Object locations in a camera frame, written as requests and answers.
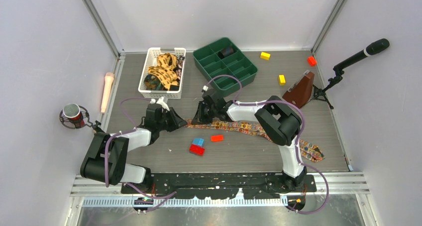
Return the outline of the colourful shell pattern tie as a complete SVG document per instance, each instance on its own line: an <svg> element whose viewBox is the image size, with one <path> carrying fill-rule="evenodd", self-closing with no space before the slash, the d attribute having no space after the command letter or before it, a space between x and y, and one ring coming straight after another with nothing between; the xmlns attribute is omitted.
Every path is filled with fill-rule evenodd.
<svg viewBox="0 0 422 226"><path fill-rule="evenodd" d="M205 128L205 129L218 129L226 131L237 131L247 135L261 136L271 141L263 127L259 123L249 123L245 121L235 121L235 122L224 122L220 120L214 120L212 123L208 124L193 124L192 119L186 120L188 128ZM301 151L301 156L312 161L312 162L321 162L325 159L324 154L317 145L299 140L299 147Z"/></svg>

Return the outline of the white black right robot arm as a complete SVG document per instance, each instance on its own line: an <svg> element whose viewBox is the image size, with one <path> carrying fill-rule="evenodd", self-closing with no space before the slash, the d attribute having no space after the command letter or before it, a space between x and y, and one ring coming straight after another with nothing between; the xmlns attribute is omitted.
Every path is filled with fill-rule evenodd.
<svg viewBox="0 0 422 226"><path fill-rule="evenodd" d="M260 102L226 101L214 89L203 92L193 125L212 123L217 118L223 122L249 121L261 125L270 140L278 145L283 163L283 183L290 191L304 185L307 168L300 155L299 139L303 121L296 114L294 105L277 96Z"/></svg>

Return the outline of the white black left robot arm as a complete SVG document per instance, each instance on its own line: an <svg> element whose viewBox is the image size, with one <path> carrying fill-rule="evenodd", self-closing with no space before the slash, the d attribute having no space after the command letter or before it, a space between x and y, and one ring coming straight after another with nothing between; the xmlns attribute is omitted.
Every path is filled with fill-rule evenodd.
<svg viewBox="0 0 422 226"><path fill-rule="evenodd" d="M149 104L141 124L127 132L97 132L81 164L82 177L117 185L133 183L135 189L147 193L152 189L151 170L127 163L128 152L153 144L160 132L172 132L187 125L172 107Z"/></svg>

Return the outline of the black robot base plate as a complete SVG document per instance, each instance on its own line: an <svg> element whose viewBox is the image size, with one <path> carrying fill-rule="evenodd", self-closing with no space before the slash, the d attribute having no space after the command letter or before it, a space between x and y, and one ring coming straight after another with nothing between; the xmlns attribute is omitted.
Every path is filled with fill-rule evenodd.
<svg viewBox="0 0 422 226"><path fill-rule="evenodd" d="M313 193L317 187L313 175L295 185L283 173L148 173L142 183L121 188L123 194L139 191L157 197L175 193L175 199L233 199L242 193L247 200L274 199L286 193Z"/></svg>

